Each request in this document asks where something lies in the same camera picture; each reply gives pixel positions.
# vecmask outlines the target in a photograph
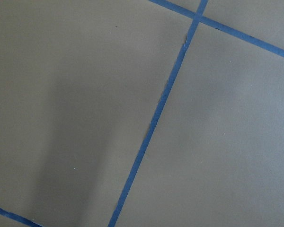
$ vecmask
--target tape strip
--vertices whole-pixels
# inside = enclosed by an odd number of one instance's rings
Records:
[[[194,19],[197,16],[196,13],[194,13],[194,12],[192,12],[192,11],[186,9],[186,8],[180,7],[180,6],[178,6],[174,3],[166,1],[166,0],[150,0],[150,1],[156,3],[160,6],[166,7],[167,9],[175,11],[175,12],[177,12],[177,13],[183,15],[183,16],[192,18],[192,19]],[[229,26],[226,26],[224,24],[221,24],[217,21],[214,21],[212,19],[209,19],[209,18],[203,17],[203,16],[200,18],[200,22],[205,24],[205,25],[208,25],[210,27],[216,28],[220,31],[223,31],[227,34],[230,34],[234,37],[237,37],[241,40],[244,40],[244,41],[246,41],[250,44],[256,45],[256,46],[261,47],[261,48],[263,48],[267,51],[275,53],[275,54],[277,54],[281,57],[284,57],[284,50],[283,49],[276,47],[272,44],[266,43],[266,42],[264,42],[260,39],[255,38],[255,37],[252,37],[252,36],[250,36],[246,33],[240,32],[240,31],[238,31],[234,28],[231,28]]]
[[[20,222],[20,223],[27,225],[27,226],[30,226],[30,227],[42,227],[41,225],[39,225],[37,223],[34,223],[34,222],[24,218],[24,217],[21,217],[17,214],[8,212],[8,211],[3,210],[1,208],[0,208],[0,215],[5,216],[5,217],[10,218],[10,219],[13,219],[17,222]]]
[[[183,62],[183,59],[184,59],[184,56],[185,56],[185,53],[186,51],[188,50],[188,47],[194,37],[194,34],[195,34],[195,31],[198,27],[198,24],[200,22],[200,18],[205,10],[205,7],[206,7],[206,4],[207,4],[208,0],[201,0],[201,3],[198,7],[198,10],[197,10],[197,17],[195,17],[195,19],[193,20],[189,30],[188,30],[188,33],[187,33],[187,39],[186,39],[186,42],[182,45],[181,47],[181,50],[177,56],[177,60],[174,64],[174,67],[170,73],[170,76],[169,76],[169,79],[167,81],[167,84],[164,88],[164,91],[161,95],[161,98],[160,98],[160,101],[157,105],[157,108],[156,108],[156,111],[152,117],[152,120],[151,120],[151,123],[150,123],[150,127],[149,127],[149,130],[142,142],[142,145],[140,146],[140,149],[139,149],[139,152],[137,154],[137,157],[133,163],[133,166],[132,166],[132,169],[128,175],[128,178],[125,182],[125,185],[124,185],[124,188],[121,192],[121,195],[120,195],[120,198],[118,200],[118,203],[117,203],[117,206],[113,212],[113,215],[109,221],[109,224],[108,224],[108,227],[114,227],[118,218],[119,218],[119,215],[120,215],[120,212],[123,208],[123,205],[124,205],[124,202],[126,200],[126,197],[128,195],[128,192],[133,184],[133,181],[134,181],[134,178],[136,177],[136,174],[138,172],[138,169],[140,167],[140,164],[142,162],[142,159],[143,159],[143,156],[145,154],[145,151],[149,145],[149,142],[151,140],[151,137],[153,135],[153,132],[155,131],[155,128],[157,126],[157,123],[158,123],[158,120],[162,114],[162,111],[163,111],[163,108],[164,108],[164,105],[167,101],[167,98],[170,94],[170,91],[171,91],[171,88],[175,82],[175,79],[178,75],[178,72],[180,70],[180,67],[182,65],[182,62]]]

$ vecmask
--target blue painter's tape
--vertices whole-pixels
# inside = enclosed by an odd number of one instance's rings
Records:
[[[186,9],[186,8],[180,7],[180,6],[173,4],[173,3],[166,1],[166,0],[150,0],[150,1],[152,1],[156,4],[158,4],[158,5],[161,5],[163,7],[166,7],[168,9],[172,10],[172,11],[175,11],[175,12],[177,12],[177,13],[183,15],[183,16],[192,18],[192,19],[195,19],[195,17],[198,16],[198,12],[194,13],[194,12],[192,12],[192,11]],[[275,53],[279,56],[284,57],[284,50],[283,49],[276,47],[272,44],[266,43],[266,42],[264,42],[260,39],[255,38],[255,37],[252,37],[252,36],[250,36],[246,33],[240,32],[240,31],[238,31],[234,28],[228,27],[228,26],[223,25],[223,24],[221,24],[217,21],[211,20],[211,19],[209,19],[207,17],[203,17],[203,16],[200,18],[200,22],[203,23],[203,24],[206,24],[210,27],[216,28],[220,31],[223,31],[227,34],[230,34],[234,37],[242,39],[242,40],[244,40],[244,41],[246,41],[250,44],[254,44],[254,45],[261,47],[261,48],[263,48],[267,51],[270,51],[272,53]]]
[[[270,51],[272,53],[275,53],[277,55],[280,55],[280,56],[284,57],[284,50],[283,49],[281,49],[279,47],[276,47],[276,46],[273,46],[273,45],[271,45],[269,43],[266,43],[266,42],[264,42],[262,40],[259,40],[259,39],[255,38],[255,37],[252,37],[252,36],[250,36],[248,34],[245,34],[243,32],[240,32],[240,31],[238,31],[236,29],[233,29],[231,27],[223,25],[223,24],[221,24],[219,22],[216,22],[214,20],[211,20],[211,19],[209,19],[207,17],[201,17],[200,22],[203,23],[203,24],[206,24],[206,25],[208,25],[210,27],[216,28],[216,29],[218,29],[220,31],[223,31],[223,32],[225,32],[227,34],[230,34],[230,35],[232,35],[234,37],[242,39],[242,40],[244,40],[246,42],[254,44],[254,45],[258,46],[258,47],[261,47],[261,48],[263,48],[263,49],[265,49],[267,51]]]
[[[183,16],[186,16],[186,17],[189,17],[189,18],[193,18],[195,16],[195,13],[186,9],[186,8],[183,8],[181,6],[178,6],[174,3],[171,3],[169,1],[166,1],[166,0],[149,0],[153,3],[156,3],[157,5],[160,5],[160,6],[163,6],[167,9],[170,9],[172,11],[175,11],[179,14],[182,14]]]
[[[186,51],[188,50],[189,48],[189,45],[194,37],[194,34],[195,34],[195,31],[198,27],[198,24],[199,24],[199,20],[201,18],[201,15],[203,14],[204,10],[205,10],[205,7],[206,7],[206,4],[207,4],[208,0],[201,0],[201,3],[198,7],[198,16],[195,17],[195,19],[193,20],[192,24],[190,25],[190,28],[188,30],[188,33],[187,33],[187,38],[186,38],[186,41],[185,43],[182,45],[181,47],[181,50],[177,56],[177,60],[174,64],[174,67],[169,75],[169,79],[166,83],[166,86],[164,88],[164,91],[161,95],[161,98],[160,98],[160,101],[157,105],[157,108],[155,110],[155,113],[152,117],[152,120],[151,120],[151,123],[150,123],[150,127],[149,127],[149,130],[142,142],[142,145],[140,146],[140,149],[139,149],[139,152],[137,154],[137,157],[133,163],[133,166],[132,166],[132,169],[128,175],[128,178],[125,182],[125,185],[124,185],[124,188],[121,192],[121,195],[119,197],[119,200],[118,200],[118,203],[117,203],[117,206],[113,212],[113,215],[109,221],[109,224],[108,224],[108,227],[114,227],[118,218],[119,218],[119,215],[120,215],[120,212],[123,208],[123,205],[125,203],[125,200],[126,200],[126,197],[128,195],[128,192],[133,184],[133,181],[134,181],[134,178],[136,177],[136,174],[138,172],[138,169],[140,167],[140,164],[142,162],[142,159],[143,159],[143,156],[145,154],[145,151],[149,145],[149,142],[151,140],[151,137],[155,131],[155,128],[157,126],[157,123],[158,123],[158,120],[162,114],[162,111],[163,111],[163,108],[164,108],[164,105],[167,101],[167,98],[170,94],[170,91],[171,91],[171,88],[176,80],[176,77],[179,73],[179,70],[180,70],[180,67],[182,65],[182,62],[183,62],[183,59],[184,59],[184,56],[186,54]]]
[[[1,208],[0,208],[0,215],[5,216],[5,217],[10,218],[10,219],[13,219],[17,222],[20,222],[20,223],[27,225],[27,226],[30,226],[30,227],[42,227],[41,225],[36,224],[36,223],[34,223],[34,222],[24,218],[24,217],[21,217],[17,214],[8,212],[8,211],[3,210]]]

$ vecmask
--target gray painted surface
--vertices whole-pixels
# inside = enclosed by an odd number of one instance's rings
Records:
[[[284,49],[284,0],[209,0],[204,16]]]
[[[189,25],[147,0],[0,1],[0,207],[106,226]]]
[[[118,227],[284,227],[284,59],[200,25]]]

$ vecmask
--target blue tape line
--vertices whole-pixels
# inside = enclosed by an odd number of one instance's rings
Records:
[[[119,215],[120,215],[120,212],[123,208],[123,205],[124,205],[124,202],[126,200],[126,197],[128,195],[128,192],[133,184],[133,181],[134,181],[134,178],[136,177],[136,174],[138,172],[138,169],[140,167],[140,164],[142,162],[142,159],[143,159],[143,156],[145,154],[145,151],[149,145],[149,142],[151,140],[151,137],[153,135],[153,132],[155,131],[155,128],[157,126],[157,123],[158,123],[158,120],[162,114],[162,111],[163,111],[163,108],[164,108],[164,105],[167,101],[167,98],[170,94],[170,91],[171,91],[171,88],[176,80],[176,77],[178,75],[178,72],[180,70],[180,67],[182,65],[182,62],[183,62],[183,59],[184,59],[184,56],[185,56],[185,53],[186,51],[188,50],[188,47],[194,37],[194,34],[195,34],[195,31],[198,27],[198,24],[199,24],[199,19],[201,17],[201,15],[203,14],[204,10],[205,10],[205,6],[207,4],[208,0],[201,0],[201,3],[198,7],[198,14],[199,14],[199,18],[195,18],[192,22],[192,24],[190,25],[190,28],[188,30],[188,33],[187,33],[187,38],[186,38],[186,41],[185,43],[182,45],[181,47],[181,50],[177,56],[177,60],[174,64],[174,67],[169,75],[169,79],[166,83],[166,86],[164,88],[164,91],[161,95],[161,98],[160,98],[160,101],[157,105],[157,108],[156,108],[156,111],[152,117],[152,120],[151,120],[151,123],[150,123],[150,127],[149,127],[149,130],[142,142],[142,145],[140,146],[140,149],[139,149],[139,152],[137,154],[137,157],[133,163],[133,166],[132,166],[132,169],[128,175],[128,178],[125,182],[125,185],[123,187],[123,190],[121,192],[121,195],[120,195],[120,198],[118,200],[118,203],[117,203],[117,206],[113,212],[113,215],[109,221],[109,224],[108,224],[108,227],[114,227],[118,218],[119,218]]]
[[[160,6],[163,6],[165,8],[168,8],[172,11],[175,11],[177,13],[180,13],[186,17],[189,17],[189,18],[193,18],[195,16],[195,13],[186,9],[186,8],[183,8],[181,6],[178,6],[174,3],[171,3],[169,1],[165,1],[165,0],[149,0],[153,3],[156,3],[157,5],[160,5]]]
[[[271,45],[269,43],[266,43],[266,42],[264,42],[262,40],[259,40],[259,39],[255,38],[255,37],[252,37],[252,36],[250,36],[248,34],[245,34],[243,32],[240,32],[240,31],[238,31],[238,30],[236,30],[234,28],[231,28],[231,27],[228,27],[226,25],[223,25],[223,24],[221,24],[219,22],[216,22],[214,20],[211,20],[211,19],[209,19],[207,17],[202,17],[200,22],[202,22],[203,24],[206,24],[206,25],[208,25],[210,27],[216,28],[216,29],[218,29],[220,31],[223,31],[223,32],[225,32],[227,34],[230,34],[230,35],[232,35],[234,37],[242,39],[242,40],[244,40],[244,41],[246,41],[246,42],[248,42],[250,44],[254,44],[254,45],[256,45],[258,47],[261,47],[261,48],[263,48],[263,49],[265,49],[267,51],[270,51],[272,53],[275,53],[275,54],[277,54],[279,56],[284,57],[284,50],[283,49],[281,49],[279,47],[276,47],[274,45]]]
[[[194,12],[188,10],[188,9],[182,8],[182,7],[180,7],[180,6],[178,6],[174,3],[171,3],[169,1],[166,1],[166,0],[150,0],[150,1],[156,3],[160,6],[166,7],[168,9],[172,10],[172,11],[175,11],[175,12],[177,12],[177,13],[183,15],[183,16],[192,18],[192,19],[194,19],[197,16],[196,13],[194,13]],[[263,48],[267,51],[275,53],[275,54],[277,54],[281,57],[284,57],[284,50],[283,49],[276,47],[272,44],[266,43],[266,42],[264,42],[260,39],[255,38],[255,37],[252,37],[252,36],[250,36],[246,33],[240,32],[240,31],[238,31],[234,28],[228,27],[224,24],[221,24],[217,21],[211,20],[211,19],[209,19],[207,17],[203,17],[203,16],[200,18],[200,22],[205,24],[205,25],[208,25],[210,27],[216,28],[220,31],[223,31],[227,34],[230,34],[234,37],[237,37],[241,40],[244,40],[244,41],[246,41],[250,44],[254,44],[254,45],[261,47],[261,48]]]
[[[30,227],[42,227],[41,225],[36,224],[36,223],[34,223],[34,222],[24,218],[24,217],[21,217],[17,214],[8,212],[8,211],[3,210],[1,208],[0,208],[0,215],[5,216],[5,217],[10,218],[10,219],[13,219],[17,222],[20,222],[20,223],[27,225],[27,226],[30,226]]]

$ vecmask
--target gray tile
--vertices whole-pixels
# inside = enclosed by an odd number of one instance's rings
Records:
[[[27,226],[0,215],[0,227],[27,227]]]
[[[196,12],[200,4],[200,0],[169,0],[170,2]]]
[[[284,227],[284,58],[200,25],[118,227]]]
[[[106,226],[190,23],[147,0],[0,1],[0,207]]]
[[[284,49],[284,0],[209,0],[204,15]]]

